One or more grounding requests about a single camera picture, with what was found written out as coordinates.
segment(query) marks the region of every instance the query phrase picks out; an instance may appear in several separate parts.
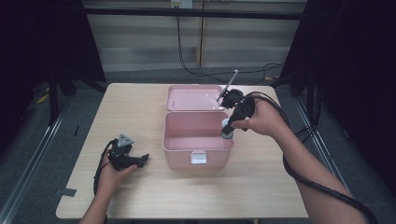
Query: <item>wall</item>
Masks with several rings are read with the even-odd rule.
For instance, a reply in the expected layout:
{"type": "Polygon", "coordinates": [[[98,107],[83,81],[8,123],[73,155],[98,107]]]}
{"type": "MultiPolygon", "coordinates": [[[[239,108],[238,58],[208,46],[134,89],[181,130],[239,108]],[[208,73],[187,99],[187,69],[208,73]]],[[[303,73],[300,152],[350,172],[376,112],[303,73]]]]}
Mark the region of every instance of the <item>wall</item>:
{"type": "MultiPolygon", "coordinates": [[[[85,0],[85,6],[170,7],[170,1],[85,0]]],[[[304,0],[193,1],[193,8],[302,12],[304,0]]],[[[105,72],[179,68],[177,19],[88,16],[105,72]]],[[[180,18],[188,67],[262,66],[286,60],[298,21],[180,18]]]]}

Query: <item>floor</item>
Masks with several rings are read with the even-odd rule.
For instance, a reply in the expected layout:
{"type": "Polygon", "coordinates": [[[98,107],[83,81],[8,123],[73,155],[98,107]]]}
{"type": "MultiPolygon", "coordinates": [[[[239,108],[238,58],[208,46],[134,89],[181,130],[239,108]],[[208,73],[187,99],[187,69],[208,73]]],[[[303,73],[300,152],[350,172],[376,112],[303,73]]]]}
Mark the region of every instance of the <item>floor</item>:
{"type": "MultiPolygon", "coordinates": [[[[251,71],[262,67],[249,68],[251,71]]],[[[229,68],[206,69],[206,73],[230,72],[229,68]]],[[[272,79],[263,78],[263,71],[246,73],[235,82],[240,84],[267,85],[272,79]]],[[[230,75],[197,77],[183,69],[151,70],[107,73],[107,84],[112,82],[156,83],[218,83],[230,75]]],[[[20,131],[7,146],[7,154],[0,159],[0,221],[2,223],[77,223],[77,220],[60,220],[56,207],[60,197],[56,189],[67,184],[84,140],[91,127],[103,94],[83,83],[76,82],[74,96],[60,92],[61,115],[54,126],[48,126],[50,104],[35,101],[41,96],[46,83],[37,85],[35,99],[21,120],[20,131]]],[[[286,111],[291,128],[301,130],[304,121],[304,99],[290,95],[289,85],[276,88],[280,104],[286,111]]],[[[359,149],[345,136],[336,118],[326,108],[320,111],[318,132],[301,136],[310,151],[324,161],[343,180],[355,196],[377,216],[379,223],[394,223],[396,200],[389,194],[378,175],[364,161],[359,149]]],[[[252,220],[201,220],[200,223],[249,223],[252,220]]],[[[182,220],[135,220],[134,223],[184,223],[182,220]]],[[[109,223],[131,223],[131,220],[110,220],[109,223]]],[[[266,218],[262,223],[310,223],[308,219],[266,218]]]]}

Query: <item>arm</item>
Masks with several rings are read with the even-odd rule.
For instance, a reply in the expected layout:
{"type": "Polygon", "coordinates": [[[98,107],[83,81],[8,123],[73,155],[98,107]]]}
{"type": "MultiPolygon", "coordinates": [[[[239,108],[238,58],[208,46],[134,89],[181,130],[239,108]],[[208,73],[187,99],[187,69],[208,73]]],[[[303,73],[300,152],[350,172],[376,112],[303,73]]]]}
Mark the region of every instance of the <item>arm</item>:
{"type": "Polygon", "coordinates": [[[79,223],[104,223],[108,205],[110,204],[113,194],[121,186],[124,179],[137,169],[136,165],[130,166],[125,170],[118,172],[109,163],[108,156],[103,159],[103,170],[100,174],[98,189],[93,197],[90,207],[79,223]]]}
{"type": "MultiPolygon", "coordinates": [[[[279,144],[290,167],[299,175],[350,197],[344,185],[328,171],[300,142],[278,112],[268,103],[255,100],[256,111],[251,119],[234,121],[238,129],[251,129],[269,135],[279,144]]],[[[305,209],[313,223],[365,223],[357,209],[297,181],[305,209]]]]}

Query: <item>metal rod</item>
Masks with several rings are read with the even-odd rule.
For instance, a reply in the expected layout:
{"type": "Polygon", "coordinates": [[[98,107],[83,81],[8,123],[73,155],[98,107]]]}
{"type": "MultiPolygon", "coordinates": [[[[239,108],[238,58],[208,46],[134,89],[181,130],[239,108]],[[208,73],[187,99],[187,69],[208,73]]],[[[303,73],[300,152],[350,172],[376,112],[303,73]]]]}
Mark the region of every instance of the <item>metal rod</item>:
{"type": "MultiPolygon", "coordinates": [[[[307,110],[303,101],[300,98],[295,98],[295,102],[297,104],[297,108],[300,112],[300,115],[305,123],[305,126],[310,127],[312,125],[312,121],[309,119],[307,115],[307,110]]],[[[340,170],[338,169],[337,165],[332,159],[332,154],[330,153],[329,149],[324,143],[323,138],[321,137],[319,131],[315,129],[310,135],[326,168],[328,168],[343,183],[343,185],[346,187],[349,193],[352,194],[352,191],[348,187],[347,182],[341,175],[340,170]]]]}
{"type": "Polygon", "coordinates": [[[53,122],[51,126],[49,126],[44,134],[43,138],[41,139],[40,144],[35,150],[35,154],[33,155],[32,159],[30,159],[26,169],[24,170],[21,178],[19,179],[17,185],[15,186],[14,190],[10,193],[5,201],[1,211],[0,211],[0,223],[1,224],[8,224],[12,222],[15,214],[18,211],[18,208],[21,205],[23,197],[25,196],[26,192],[28,191],[35,173],[37,172],[41,162],[43,161],[52,139],[54,138],[55,134],[58,132],[58,129],[63,121],[64,113],[67,108],[70,106],[72,98],[68,98],[63,110],[59,114],[58,118],[53,122]]]}
{"type": "Polygon", "coordinates": [[[222,90],[222,92],[219,95],[219,98],[216,100],[216,102],[218,102],[221,98],[221,96],[223,96],[224,92],[227,91],[228,87],[233,83],[233,79],[236,77],[236,75],[238,75],[239,70],[234,70],[235,74],[233,74],[233,77],[230,79],[230,81],[227,83],[227,86],[224,87],[224,89],[222,90]]]}

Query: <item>box latch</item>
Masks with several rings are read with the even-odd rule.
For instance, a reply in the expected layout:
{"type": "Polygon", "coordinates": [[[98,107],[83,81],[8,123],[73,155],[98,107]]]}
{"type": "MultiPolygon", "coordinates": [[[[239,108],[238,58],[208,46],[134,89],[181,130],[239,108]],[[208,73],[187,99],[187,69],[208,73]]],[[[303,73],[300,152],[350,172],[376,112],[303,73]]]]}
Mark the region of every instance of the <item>box latch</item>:
{"type": "Polygon", "coordinates": [[[191,153],[191,164],[206,164],[206,152],[199,150],[191,153]]]}

